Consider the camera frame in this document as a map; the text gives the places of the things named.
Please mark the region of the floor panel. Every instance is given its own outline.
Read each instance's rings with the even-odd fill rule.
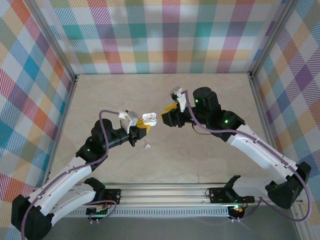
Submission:
[[[265,176],[256,163],[219,138],[199,135],[191,125],[178,128],[162,123],[160,114],[172,103],[169,92],[176,86],[188,90],[191,99],[195,89],[210,87],[223,109],[238,114],[264,139],[246,74],[81,75],[50,177],[85,143],[102,109],[135,111],[140,116],[156,112],[158,123],[136,147],[125,143],[110,150],[108,159],[91,174],[101,182],[224,183],[234,175]],[[116,116],[104,117],[113,128],[120,127]]]

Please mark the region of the colorful plaid backdrop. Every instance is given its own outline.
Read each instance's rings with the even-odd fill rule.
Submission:
[[[247,72],[285,0],[37,2],[76,73],[135,74]]]
[[[257,77],[278,149],[312,167],[315,202],[309,222],[320,234],[319,0],[298,2]]]
[[[71,80],[23,0],[0,0],[0,239],[11,202],[44,178]]]

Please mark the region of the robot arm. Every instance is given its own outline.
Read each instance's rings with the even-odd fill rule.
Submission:
[[[113,129],[110,120],[102,119],[109,149],[125,142],[130,142],[134,147],[138,140],[147,135],[150,127],[157,123],[155,113],[146,113],[142,118],[138,118],[135,112],[128,111],[120,112],[118,116],[121,118],[119,129]],[[69,191],[104,161],[87,165],[101,159],[106,149],[106,141],[98,120],[91,130],[91,136],[58,175],[29,196],[19,195],[13,200],[11,223],[21,231],[23,217],[37,199],[27,215],[24,229],[25,236],[29,240],[40,240],[48,234],[58,220],[74,209],[92,201],[107,200],[105,186],[93,177],[87,179],[75,190]]]
[[[183,89],[176,87],[170,95],[176,103],[167,107],[162,114],[164,124],[179,128],[182,128],[185,123],[195,125],[189,109],[185,107],[187,101]],[[198,122],[205,125],[207,129],[219,130],[211,134],[241,150],[270,176],[270,178],[234,176],[225,186],[229,200],[234,202],[239,197],[246,196],[268,197],[279,207],[290,208],[301,193],[303,186],[288,169],[288,166],[296,170],[305,182],[308,181],[310,175],[310,166],[305,162],[296,164],[295,161],[283,156],[261,140],[238,115],[221,109],[217,94],[209,87],[196,89],[193,92],[193,99],[195,106],[191,110]],[[284,165],[276,156],[284,159],[288,165]]]

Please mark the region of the cable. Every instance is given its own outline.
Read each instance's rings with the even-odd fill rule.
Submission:
[[[197,134],[200,134],[200,135],[211,135],[211,133],[201,133],[201,132],[198,132],[197,130],[195,130],[195,125],[192,123],[192,129],[197,133]]]
[[[112,204],[108,205],[108,204],[106,203],[106,207],[107,207],[108,209],[110,209],[111,206],[112,206]]]
[[[242,132],[242,131],[237,131],[237,130],[232,130],[232,129],[224,129],[224,130],[212,130],[212,129],[208,129],[206,127],[204,127],[195,117],[192,108],[191,108],[191,104],[189,101],[189,96],[188,96],[188,91],[185,90],[182,92],[182,94],[185,94],[185,98],[186,98],[186,104],[187,104],[187,108],[189,110],[189,113],[193,119],[193,121],[203,130],[209,132],[209,133],[214,133],[214,134],[218,134],[218,133],[234,133],[234,134],[239,134],[241,136],[246,137],[247,139],[251,140],[251,141],[255,141],[256,144],[258,144],[259,146],[261,146],[262,148],[264,148],[266,151],[268,151],[272,156],[274,156],[275,158],[277,158],[281,163],[283,163],[285,166],[288,166],[287,168],[299,179],[299,181],[301,182],[305,192],[306,192],[306,197],[307,197],[307,201],[308,201],[308,210],[306,215],[301,218],[301,219],[294,219],[294,218],[289,218],[286,215],[284,215],[282,212],[280,212],[279,210],[277,210],[274,206],[270,205],[269,203],[265,202],[265,200],[263,200],[262,198],[260,198],[260,200],[262,202],[264,202],[266,205],[270,206],[272,209],[274,209],[276,212],[278,212],[282,217],[292,221],[292,222],[304,222],[306,220],[308,220],[308,218],[311,216],[312,213],[312,195],[311,192],[308,188],[308,186],[306,185],[305,181],[302,179],[302,177],[297,173],[296,170],[293,169],[292,166],[290,166],[282,157],[280,157],[278,154],[276,154],[270,147],[268,147],[267,145],[265,145],[264,143],[262,143],[261,141],[257,140],[256,138],[250,136],[249,134]]]
[[[209,188],[208,188],[207,190],[205,190],[204,195],[205,195],[207,198],[210,198],[210,196],[207,195],[207,192],[208,192],[208,191],[209,191]]]
[[[60,178],[62,178],[63,176],[75,171],[75,170],[78,170],[78,169],[81,169],[81,168],[85,168],[87,166],[91,166],[91,165],[94,165],[94,164],[98,164],[102,161],[104,161],[107,157],[108,157],[108,151],[109,151],[109,143],[108,143],[108,137],[107,137],[107,132],[106,132],[106,129],[104,127],[104,123],[102,121],[102,113],[109,113],[109,114],[115,114],[115,115],[118,115],[119,113],[116,112],[116,111],[110,111],[110,110],[101,110],[100,113],[99,113],[99,121],[100,121],[100,125],[101,125],[101,129],[102,129],[102,133],[103,133],[103,137],[104,137],[104,140],[105,140],[105,153],[104,155],[99,158],[98,160],[96,161],[93,161],[91,163],[87,163],[87,164],[84,164],[84,165],[81,165],[81,166],[77,166],[77,167],[74,167],[74,168],[71,168],[68,172],[63,172],[61,173],[60,175],[58,175],[55,179],[53,179],[40,193],[39,193],[39,196],[41,196],[44,192],[46,192],[46,190],[48,188],[50,188],[53,184],[55,184]],[[32,207],[36,204],[36,202],[38,201],[38,198],[36,197],[32,203],[30,204],[30,206],[27,208],[27,210],[25,211],[25,214],[23,216],[23,219],[22,219],[22,222],[21,222],[21,240],[26,240],[25,238],[25,227],[26,227],[26,221],[27,221],[27,217],[28,217],[28,213],[30,212],[30,210],[32,209]]]
[[[249,212],[246,216],[244,216],[243,218],[241,219],[238,219],[238,222],[240,222],[240,220],[244,220],[244,219],[247,219],[248,217],[250,217],[252,214],[254,214],[257,209],[259,208],[260,204],[261,204],[262,200],[260,199],[257,203],[257,205],[251,210],[251,212]]]
[[[117,203],[116,203],[115,201],[113,201],[113,200],[92,201],[92,202],[88,202],[88,203],[86,203],[86,204],[101,204],[101,203],[113,203],[113,204],[114,204],[114,208],[112,209],[112,211],[111,211],[109,214],[107,214],[107,215],[104,216],[103,218],[99,219],[100,222],[103,221],[103,220],[105,220],[106,218],[108,218],[111,214],[113,214],[114,211],[115,211],[116,208],[117,208]]]
[[[249,200],[248,200],[247,196],[245,197],[245,201],[246,201],[246,205],[245,205],[244,209],[246,209],[248,207],[248,203],[249,203]]]

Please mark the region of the metal extrusion frame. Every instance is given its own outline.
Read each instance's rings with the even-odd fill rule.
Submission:
[[[24,0],[24,3],[28,7],[36,23],[39,25],[41,31],[43,32],[43,35],[45,36],[51,48],[53,49],[53,52],[55,53],[56,57],[60,61],[64,70],[67,72],[70,79],[75,80],[77,75],[72,69],[63,50],[61,49],[53,31],[48,25],[47,20],[42,14],[38,4],[35,2],[35,0]]]
[[[266,61],[272,47],[276,43],[278,37],[280,36],[282,30],[284,29],[291,13],[294,11],[295,7],[297,6],[299,0],[287,0],[284,6],[284,9],[279,17],[278,21],[276,22],[271,34],[269,35],[266,44],[257,59],[255,65],[252,69],[252,76],[256,76],[261,67],[263,66],[264,62]]]
[[[303,209],[302,205],[293,205],[291,210],[295,219],[301,219],[306,215],[306,211]],[[295,226],[302,240],[318,239],[318,235],[315,234],[315,231],[312,229],[308,221],[297,222]]]
[[[214,203],[206,196],[209,188],[222,188],[224,183],[104,183],[108,189],[121,189],[120,204],[113,217],[177,218],[177,217],[228,217],[228,207],[241,207],[245,203]],[[77,183],[71,191],[80,186]],[[297,205],[303,204],[300,198]],[[88,217],[83,205],[66,217]]]
[[[249,84],[250,84],[250,87],[251,87],[251,90],[252,90],[253,98],[254,98],[254,101],[255,101],[255,105],[256,105],[256,108],[258,110],[258,114],[259,114],[259,118],[260,118],[260,121],[261,121],[263,133],[264,133],[264,136],[266,138],[265,140],[273,148],[276,148],[276,142],[275,142],[275,140],[273,138],[271,127],[270,127],[268,118],[267,118],[267,116],[265,114],[265,111],[264,111],[264,107],[263,107],[263,104],[262,104],[262,99],[261,99],[261,96],[259,95],[257,84],[255,83],[254,78],[250,73],[248,73],[248,79],[249,79]]]
[[[67,120],[67,116],[68,116],[68,113],[69,113],[69,110],[70,110],[70,106],[71,106],[71,103],[72,103],[72,99],[74,98],[74,95],[75,95],[77,83],[78,83],[78,77],[76,77],[75,80],[71,84],[69,98],[67,100],[67,103],[66,103],[66,106],[65,106],[65,110],[64,110],[64,112],[62,114],[60,127],[58,129],[58,132],[57,132],[57,135],[56,135],[56,140],[55,140],[55,142],[53,144],[53,147],[52,147],[53,150],[52,150],[52,153],[50,155],[47,167],[45,169],[45,173],[43,175],[43,180],[42,180],[42,184],[41,184],[42,186],[44,184],[46,184],[46,182],[48,181],[48,177],[49,177],[49,174],[50,174],[50,171],[51,171],[51,168],[52,168],[52,164],[54,162],[54,158],[55,158],[55,155],[56,155],[56,152],[57,152],[58,143],[60,142],[60,139],[61,139],[61,136],[62,136],[62,131],[64,129],[64,126],[65,126],[65,123],[66,123],[66,120]]]

